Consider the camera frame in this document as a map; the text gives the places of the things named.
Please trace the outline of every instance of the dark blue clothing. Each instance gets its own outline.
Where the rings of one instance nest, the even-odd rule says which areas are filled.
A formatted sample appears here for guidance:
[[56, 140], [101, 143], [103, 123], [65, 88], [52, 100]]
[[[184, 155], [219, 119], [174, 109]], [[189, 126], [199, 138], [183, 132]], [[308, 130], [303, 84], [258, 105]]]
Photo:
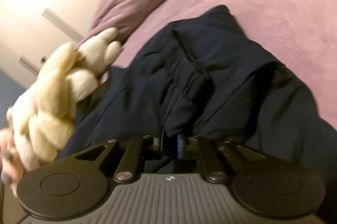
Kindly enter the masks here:
[[79, 117], [58, 158], [162, 126], [169, 137], [231, 138], [303, 165], [326, 183], [326, 206], [337, 199], [329, 190], [337, 179], [336, 131], [318, 116], [309, 88], [247, 39], [227, 7], [168, 24], [109, 77], [101, 103]]

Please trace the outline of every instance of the dark nail polish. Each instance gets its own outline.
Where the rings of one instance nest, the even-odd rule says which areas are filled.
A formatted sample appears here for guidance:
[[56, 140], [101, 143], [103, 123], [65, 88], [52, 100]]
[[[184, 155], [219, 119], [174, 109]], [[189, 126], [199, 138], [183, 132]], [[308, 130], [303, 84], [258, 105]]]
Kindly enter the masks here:
[[12, 183], [12, 178], [6, 173], [1, 173], [1, 180], [5, 184], [11, 184]]
[[13, 161], [13, 154], [8, 150], [3, 151], [3, 157], [7, 159], [9, 162]]

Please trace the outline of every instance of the navy fabric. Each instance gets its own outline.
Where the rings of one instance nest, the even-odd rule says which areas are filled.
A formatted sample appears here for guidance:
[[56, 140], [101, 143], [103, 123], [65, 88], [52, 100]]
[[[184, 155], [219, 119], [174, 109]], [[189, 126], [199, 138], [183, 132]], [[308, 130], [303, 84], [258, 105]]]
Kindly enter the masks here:
[[[101, 103], [87, 117], [78, 116], [58, 158], [161, 127], [168, 137], [230, 138], [317, 172], [327, 187], [321, 214], [336, 205], [336, 131], [318, 116], [309, 88], [247, 39], [227, 7], [170, 23], [128, 68], [110, 68], [109, 78]], [[164, 158], [147, 170], [170, 172], [172, 165]]]

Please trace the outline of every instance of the screw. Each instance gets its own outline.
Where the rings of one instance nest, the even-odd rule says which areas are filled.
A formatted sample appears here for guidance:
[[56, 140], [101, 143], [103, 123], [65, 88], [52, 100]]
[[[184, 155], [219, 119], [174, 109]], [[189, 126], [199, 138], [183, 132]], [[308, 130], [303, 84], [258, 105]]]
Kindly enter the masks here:
[[223, 172], [211, 172], [209, 178], [211, 180], [222, 180], [225, 178], [225, 174]]
[[119, 172], [116, 175], [116, 178], [118, 180], [129, 180], [130, 178], [132, 178], [132, 173], [130, 173], [130, 172]]

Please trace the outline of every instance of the pink bed sheet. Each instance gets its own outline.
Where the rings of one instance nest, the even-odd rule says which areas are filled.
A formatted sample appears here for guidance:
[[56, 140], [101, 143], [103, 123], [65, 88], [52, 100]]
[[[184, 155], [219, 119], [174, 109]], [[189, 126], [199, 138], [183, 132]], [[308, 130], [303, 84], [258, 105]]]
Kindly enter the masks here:
[[337, 128], [337, 0], [166, 0], [129, 37], [114, 65], [128, 66], [167, 23], [219, 4], [311, 88], [321, 117]]

